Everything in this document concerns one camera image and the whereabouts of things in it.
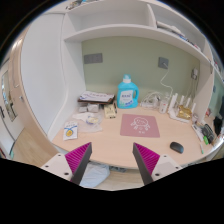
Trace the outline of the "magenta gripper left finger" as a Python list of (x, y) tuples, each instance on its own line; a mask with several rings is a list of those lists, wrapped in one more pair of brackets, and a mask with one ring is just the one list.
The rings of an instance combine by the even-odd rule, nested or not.
[(72, 171), (71, 182), (79, 185), (92, 154), (92, 143), (86, 143), (65, 155)]

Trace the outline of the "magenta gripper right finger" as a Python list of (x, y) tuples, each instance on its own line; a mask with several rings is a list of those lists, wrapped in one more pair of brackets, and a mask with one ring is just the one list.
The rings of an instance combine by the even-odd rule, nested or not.
[(133, 155), (138, 165), (143, 183), (145, 185), (152, 183), (152, 172), (160, 159), (160, 155), (138, 143), (133, 144)]

